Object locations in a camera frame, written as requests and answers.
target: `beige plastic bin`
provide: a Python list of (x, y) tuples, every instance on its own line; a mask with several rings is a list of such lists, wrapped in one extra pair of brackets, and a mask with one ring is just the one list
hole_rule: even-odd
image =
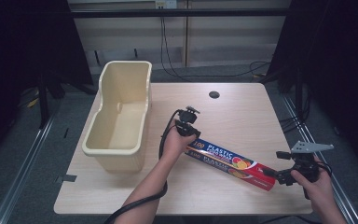
[(116, 61), (103, 69), (100, 109), (82, 148), (107, 171), (139, 171), (144, 165), (151, 67), (149, 62)]

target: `light wood table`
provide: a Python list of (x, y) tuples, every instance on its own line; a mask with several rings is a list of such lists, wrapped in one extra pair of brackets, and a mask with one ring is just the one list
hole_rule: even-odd
[[(68, 175), (54, 205), (58, 214), (112, 214), (148, 174), (158, 160), (162, 132), (176, 109), (192, 105), (200, 111), (194, 127), (201, 138), (258, 161), (275, 170), (293, 161), (279, 160), (275, 151), (289, 151), (263, 85), (255, 83), (152, 83), (152, 107), (145, 166), (139, 173), (107, 173), (81, 148), (92, 115), (98, 110), (97, 94), (80, 136)], [(220, 97), (212, 99), (210, 91)], [(276, 182), (265, 191), (182, 155), (168, 179), (168, 192), (160, 200), (158, 215), (277, 215), (308, 214), (310, 201), (298, 185)]]

